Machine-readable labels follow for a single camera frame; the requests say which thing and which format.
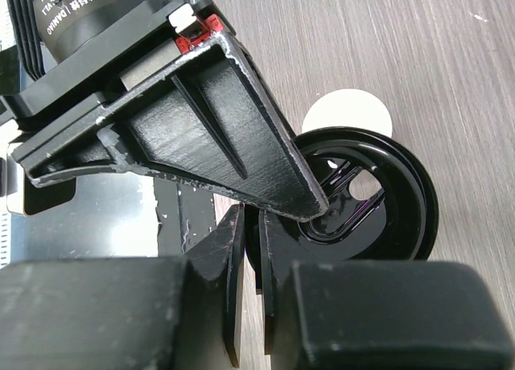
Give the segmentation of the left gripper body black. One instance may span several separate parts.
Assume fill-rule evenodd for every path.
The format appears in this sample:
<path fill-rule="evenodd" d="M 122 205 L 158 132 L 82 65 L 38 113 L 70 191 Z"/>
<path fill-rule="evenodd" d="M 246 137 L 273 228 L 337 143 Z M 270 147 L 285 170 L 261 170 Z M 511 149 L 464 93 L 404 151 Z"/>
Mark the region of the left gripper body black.
<path fill-rule="evenodd" d="M 130 91 L 218 32 L 231 30 L 210 0 L 33 0 L 34 16 L 49 31 L 65 26 L 80 46 L 24 91 L 4 96 L 3 121 L 21 129 L 14 149 L 94 93 Z M 13 163 L 18 163 L 11 155 Z M 5 172 L 2 194 L 10 212 L 25 216 L 68 202 L 74 179 L 37 187 L 24 169 Z"/>

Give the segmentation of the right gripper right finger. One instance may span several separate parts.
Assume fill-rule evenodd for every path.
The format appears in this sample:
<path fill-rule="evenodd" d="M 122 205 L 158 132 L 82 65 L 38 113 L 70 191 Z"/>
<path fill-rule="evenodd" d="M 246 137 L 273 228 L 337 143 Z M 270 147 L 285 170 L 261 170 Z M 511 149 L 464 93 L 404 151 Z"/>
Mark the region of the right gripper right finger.
<path fill-rule="evenodd" d="M 314 257 L 262 212 L 265 352 L 275 369 L 510 369 L 482 277 L 447 261 Z"/>

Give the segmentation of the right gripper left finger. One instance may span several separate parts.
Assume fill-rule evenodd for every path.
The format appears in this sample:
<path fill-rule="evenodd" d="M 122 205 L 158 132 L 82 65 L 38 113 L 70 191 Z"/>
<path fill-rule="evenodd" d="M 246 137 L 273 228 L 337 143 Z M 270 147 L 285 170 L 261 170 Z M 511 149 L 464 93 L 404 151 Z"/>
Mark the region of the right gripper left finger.
<path fill-rule="evenodd" d="M 185 254 L 36 261 L 1 272 L 4 369 L 240 364 L 245 209 Z"/>

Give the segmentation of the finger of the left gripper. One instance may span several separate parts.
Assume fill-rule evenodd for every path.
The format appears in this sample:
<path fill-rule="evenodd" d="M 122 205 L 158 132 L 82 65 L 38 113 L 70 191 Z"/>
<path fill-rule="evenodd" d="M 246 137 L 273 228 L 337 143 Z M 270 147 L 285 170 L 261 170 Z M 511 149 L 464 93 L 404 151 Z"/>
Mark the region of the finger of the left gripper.
<path fill-rule="evenodd" d="M 126 173 L 306 222 L 328 198 L 235 37 L 218 32 L 122 94 L 95 92 L 13 152 L 37 187 Z"/>

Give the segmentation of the black coffee cup lid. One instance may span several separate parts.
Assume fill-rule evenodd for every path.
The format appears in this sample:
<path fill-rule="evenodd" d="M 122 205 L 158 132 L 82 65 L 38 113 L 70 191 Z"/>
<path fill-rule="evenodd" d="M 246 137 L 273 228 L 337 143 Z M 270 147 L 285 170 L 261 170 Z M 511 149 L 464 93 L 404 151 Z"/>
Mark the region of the black coffee cup lid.
<path fill-rule="evenodd" d="M 426 260 L 439 227 L 433 181 L 400 143 L 366 129 L 316 129 L 295 138 L 328 198 L 328 211 L 297 222 L 248 208 L 246 252 L 255 278 L 262 257 L 277 280 L 291 261 Z"/>

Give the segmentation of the brown paper coffee cup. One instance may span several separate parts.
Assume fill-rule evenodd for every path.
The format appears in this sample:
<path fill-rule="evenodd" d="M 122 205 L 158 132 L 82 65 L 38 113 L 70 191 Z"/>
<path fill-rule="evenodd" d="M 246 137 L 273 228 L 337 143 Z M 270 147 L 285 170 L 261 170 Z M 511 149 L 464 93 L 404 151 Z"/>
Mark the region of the brown paper coffee cup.
<path fill-rule="evenodd" d="M 302 133 L 329 127 L 350 127 L 393 136 L 389 110 L 376 96 L 365 90 L 346 88 L 330 92 L 309 108 Z"/>

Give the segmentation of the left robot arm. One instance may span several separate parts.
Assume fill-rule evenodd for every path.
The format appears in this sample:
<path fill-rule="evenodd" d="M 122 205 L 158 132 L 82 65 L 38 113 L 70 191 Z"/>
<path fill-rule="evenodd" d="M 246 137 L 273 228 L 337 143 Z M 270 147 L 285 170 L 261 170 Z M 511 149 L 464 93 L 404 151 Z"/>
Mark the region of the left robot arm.
<path fill-rule="evenodd" d="M 328 198 L 213 0 L 7 0 L 32 83 L 5 95 L 37 188 L 134 173 L 306 222 Z"/>

